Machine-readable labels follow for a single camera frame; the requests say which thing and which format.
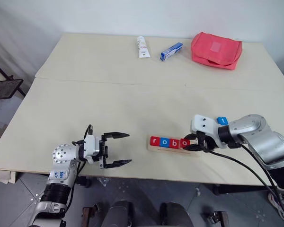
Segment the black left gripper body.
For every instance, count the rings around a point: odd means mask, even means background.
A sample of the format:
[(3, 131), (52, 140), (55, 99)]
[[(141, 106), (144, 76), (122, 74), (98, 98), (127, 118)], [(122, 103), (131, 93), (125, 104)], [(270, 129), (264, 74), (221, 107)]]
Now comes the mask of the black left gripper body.
[(101, 140), (99, 142), (99, 164), (101, 169), (105, 169), (107, 166), (106, 159), (108, 157), (108, 148), (105, 142), (108, 139), (108, 133), (104, 133), (101, 136)]

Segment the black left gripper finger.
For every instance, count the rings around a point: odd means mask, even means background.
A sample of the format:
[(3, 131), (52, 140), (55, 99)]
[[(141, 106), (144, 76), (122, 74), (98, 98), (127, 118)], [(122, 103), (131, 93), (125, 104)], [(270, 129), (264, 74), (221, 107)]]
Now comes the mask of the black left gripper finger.
[(121, 139), (129, 136), (130, 136), (129, 134), (122, 132), (107, 132), (103, 134), (103, 140), (107, 140), (109, 138)]
[(106, 162), (104, 162), (104, 168), (105, 169), (109, 169), (109, 168), (116, 168), (116, 167), (121, 167), (123, 165), (126, 165), (128, 163), (132, 162), (131, 159), (126, 159), (126, 160), (118, 160), (118, 161), (114, 161), (112, 163), (107, 164)]

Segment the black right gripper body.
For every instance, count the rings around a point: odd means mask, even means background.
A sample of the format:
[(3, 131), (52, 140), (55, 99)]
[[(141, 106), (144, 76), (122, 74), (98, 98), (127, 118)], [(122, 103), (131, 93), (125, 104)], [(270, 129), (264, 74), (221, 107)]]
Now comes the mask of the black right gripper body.
[(196, 138), (197, 138), (197, 151), (210, 153), (213, 152), (216, 148), (218, 148), (214, 139), (207, 136), (204, 132), (197, 131)]

